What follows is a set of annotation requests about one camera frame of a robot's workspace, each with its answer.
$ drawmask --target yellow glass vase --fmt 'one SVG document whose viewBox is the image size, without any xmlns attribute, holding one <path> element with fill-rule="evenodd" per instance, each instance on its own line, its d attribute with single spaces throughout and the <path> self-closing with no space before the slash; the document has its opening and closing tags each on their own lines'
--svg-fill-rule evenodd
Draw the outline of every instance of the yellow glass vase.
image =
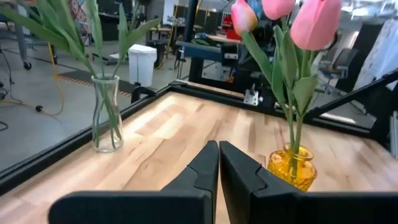
<svg viewBox="0 0 398 224">
<path fill-rule="evenodd" d="M 294 187 L 306 192 L 317 177 L 317 170 L 310 162 L 312 159 L 313 153 L 306 147 L 300 146 L 298 154 L 294 154 L 290 150 L 290 144 L 287 144 L 284 150 L 271 153 L 268 170 Z"/>
</svg>

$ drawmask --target pink tulip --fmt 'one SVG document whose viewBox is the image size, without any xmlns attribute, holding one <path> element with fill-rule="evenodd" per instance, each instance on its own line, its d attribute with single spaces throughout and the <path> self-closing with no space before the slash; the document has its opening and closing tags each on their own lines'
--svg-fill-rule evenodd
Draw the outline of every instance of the pink tulip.
<svg viewBox="0 0 398 224">
<path fill-rule="evenodd" d="M 306 0 L 294 19 L 290 36 L 305 50 L 321 50 L 333 40 L 342 0 Z"/>
<path fill-rule="evenodd" d="M 241 36 L 242 31 L 252 31 L 257 27 L 256 14 L 244 0 L 237 0 L 231 7 L 232 23 L 236 34 Z"/>
<path fill-rule="evenodd" d="M 289 15 L 294 9 L 294 0 L 262 0 L 262 10 L 272 20 Z"/>
</svg>

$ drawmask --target red object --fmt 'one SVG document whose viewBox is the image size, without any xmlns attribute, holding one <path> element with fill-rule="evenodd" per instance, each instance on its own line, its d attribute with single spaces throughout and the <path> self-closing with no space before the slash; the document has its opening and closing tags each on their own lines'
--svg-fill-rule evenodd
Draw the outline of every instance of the red object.
<svg viewBox="0 0 398 224">
<path fill-rule="evenodd" d="M 226 32 L 226 38 L 234 40 L 242 40 L 242 38 L 234 30 L 231 15 L 224 16 L 221 27 Z"/>
</svg>

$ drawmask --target vase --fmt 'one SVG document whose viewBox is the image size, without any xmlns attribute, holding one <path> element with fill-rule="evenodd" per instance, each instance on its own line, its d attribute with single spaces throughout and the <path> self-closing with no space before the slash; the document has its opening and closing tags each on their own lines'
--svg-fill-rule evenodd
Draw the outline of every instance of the vase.
<svg viewBox="0 0 398 224">
<path fill-rule="evenodd" d="M 123 125 L 118 108 L 119 77 L 111 74 L 91 77 L 95 88 L 93 148 L 113 152 L 123 145 Z"/>
<path fill-rule="evenodd" d="M 300 146 L 298 153 L 294 153 L 287 144 L 284 150 L 271 153 L 268 171 L 306 192 L 317 177 L 317 170 L 310 162 L 312 159 L 313 153 L 306 147 Z"/>
</svg>

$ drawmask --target concrete floor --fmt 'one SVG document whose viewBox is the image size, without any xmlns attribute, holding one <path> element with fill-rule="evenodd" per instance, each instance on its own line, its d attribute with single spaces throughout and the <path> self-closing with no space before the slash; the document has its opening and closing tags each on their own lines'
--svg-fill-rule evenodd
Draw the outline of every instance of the concrete floor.
<svg viewBox="0 0 398 224">
<path fill-rule="evenodd" d="M 12 79 L 15 85 L 12 86 L 12 95 L 31 105 L 42 105 L 47 111 L 56 112 L 60 108 L 60 95 L 54 82 L 52 65 L 49 63 L 50 56 L 46 46 L 29 49 L 29 61 L 32 69 L 27 71 L 23 68 L 16 42 L 2 40 L 2 49 L 10 62 Z M 104 46 L 106 54 L 117 51 L 114 42 Z M 85 66 L 76 61 L 65 52 L 57 52 L 58 73 L 70 72 L 73 70 L 86 70 Z M 170 55 L 165 60 L 160 70 L 154 71 L 152 88 L 159 89 L 177 78 L 177 71 L 173 69 L 175 57 Z M 190 60 L 183 65 L 182 77 L 188 75 Z M 107 66 L 106 72 L 111 73 L 114 66 Z M 204 72 L 211 73 L 214 66 L 210 66 Z M 121 65 L 118 75 L 122 80 L 129 81 L 128 64 Z M 0 55 L 0 81 L 9 88 L 8 68 Z M 8 129 L 0 132 L 0 171 L 27 159 L 43 149 L 52 147 L 65 138 L 75 134 L 79 130 L 91 125 L 91 118 L 95 106 L 95 93 L 93 87 L 60 80 L 65 93 L 65 107 L 58 116 L 48 116 L 37 113 L 32 108 L 19 105 L 0 103 L 0 121 L 8 124 Z M 324 104 L 332 100 L 333 96 L 320 95 L 317 104 Z M 129 98 L 118 96 L 120 109 L 129 105 Z M 338 108 L 337 114 L 341 117 L 349 117 L 357 123 L 368 123 L 369 118 L 362 118 L 356 110 L 348 105 Z"/>
</svg>

